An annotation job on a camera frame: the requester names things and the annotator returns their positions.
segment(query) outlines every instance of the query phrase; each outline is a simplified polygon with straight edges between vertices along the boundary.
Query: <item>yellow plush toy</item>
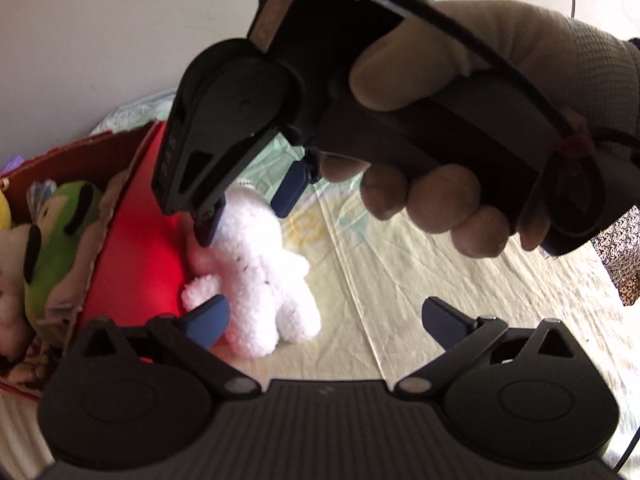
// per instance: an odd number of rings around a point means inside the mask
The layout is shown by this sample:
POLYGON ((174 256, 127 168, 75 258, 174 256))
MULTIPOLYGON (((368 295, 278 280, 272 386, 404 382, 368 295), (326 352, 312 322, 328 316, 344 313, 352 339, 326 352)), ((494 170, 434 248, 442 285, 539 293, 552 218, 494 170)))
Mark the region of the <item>yellow plush toy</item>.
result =
POLYGON ((3 191, 4 186, 0 182, 0 230, 11 229, 11 210, 3 191))

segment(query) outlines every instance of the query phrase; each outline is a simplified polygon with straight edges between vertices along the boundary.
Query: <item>beige glove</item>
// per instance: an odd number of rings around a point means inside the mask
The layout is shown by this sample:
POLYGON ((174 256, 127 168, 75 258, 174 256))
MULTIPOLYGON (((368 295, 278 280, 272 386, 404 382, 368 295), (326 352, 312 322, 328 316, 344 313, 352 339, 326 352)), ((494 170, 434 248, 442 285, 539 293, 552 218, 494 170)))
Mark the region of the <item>beige glove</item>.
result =
MULTIPOLYGON (((522 70, 577 129, 606 126, 640 134, 640 52, 632 44, 520 2, 435 5, 522 70)), ((432 95, 456 76, 488 68, 457 41, 412 16, 360 56, 350 84, 361 104, 392 111, 432 95)), ((364 170, 362 199, 377 218, 388 219, 406 207, 425 232, 450 231, 463 254, 497 256, 504 249, 510 235, 507 219, 480 204, 480 184, 466 168, 442 166, 408 183, 389 166, 333 156, 322 161, 322 173, 333 182, 364 170)), ((518 226, 523 248, 539 245, 548 228, 543 212, 532 224, 518 226)))

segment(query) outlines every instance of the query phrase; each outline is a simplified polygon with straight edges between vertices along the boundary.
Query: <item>white plush toy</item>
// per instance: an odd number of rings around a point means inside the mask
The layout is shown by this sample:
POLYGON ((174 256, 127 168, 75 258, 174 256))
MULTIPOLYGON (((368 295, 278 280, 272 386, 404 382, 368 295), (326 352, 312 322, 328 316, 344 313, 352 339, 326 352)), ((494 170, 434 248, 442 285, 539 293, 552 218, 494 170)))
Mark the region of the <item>white plush toy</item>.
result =
POLYGON ((278 219, 248 181, 229 186, 225 197, 210 247, 200 247, 191 219, 184 218, 188 259, 197 276, 182 294, 185 309, 216 294, 226 296, 231 322, 225 336, 242 357, 272 353, 279 338, 300 342, 315 337, 320 313, 305 283, 308 261, 282 248, 278 219))

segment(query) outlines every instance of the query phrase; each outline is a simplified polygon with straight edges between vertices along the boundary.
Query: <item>pink plush toy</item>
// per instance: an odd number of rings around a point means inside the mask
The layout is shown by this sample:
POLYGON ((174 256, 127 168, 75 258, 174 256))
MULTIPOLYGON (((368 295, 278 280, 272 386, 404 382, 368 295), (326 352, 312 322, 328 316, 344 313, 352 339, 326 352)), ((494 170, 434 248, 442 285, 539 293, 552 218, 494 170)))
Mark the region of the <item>pink plush toy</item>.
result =
POLYGON ((231 307, 226 340, 242 357, 268 355, 280 338, 301 342, 315 337, 320 313, 305 282, 308 261, 283 249, 278 219, 248 182, 232 184, 225 197, 210 247, 200 247, 193 222, 184 218, 189 263, 197 276, 182 294, 185 309, 216 294, 226 296, 231 307))
POLYGON ((0 371, 2 364, 20 360, 35 336, 24 316, 22 266, 29 228, 0 230, 0 371))

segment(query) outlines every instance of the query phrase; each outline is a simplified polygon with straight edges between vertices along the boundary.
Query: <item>yellow circle print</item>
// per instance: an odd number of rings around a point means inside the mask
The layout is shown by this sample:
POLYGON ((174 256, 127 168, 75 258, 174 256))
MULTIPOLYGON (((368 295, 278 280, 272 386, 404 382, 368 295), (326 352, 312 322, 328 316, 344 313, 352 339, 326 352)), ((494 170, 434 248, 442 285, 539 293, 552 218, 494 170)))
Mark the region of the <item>yellow circle print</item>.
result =
POLYGON ((289 216, 287 223, 288 238, 297 245, 317 242, 328 234, 322 219, 311 211, 295 213, 289 216))

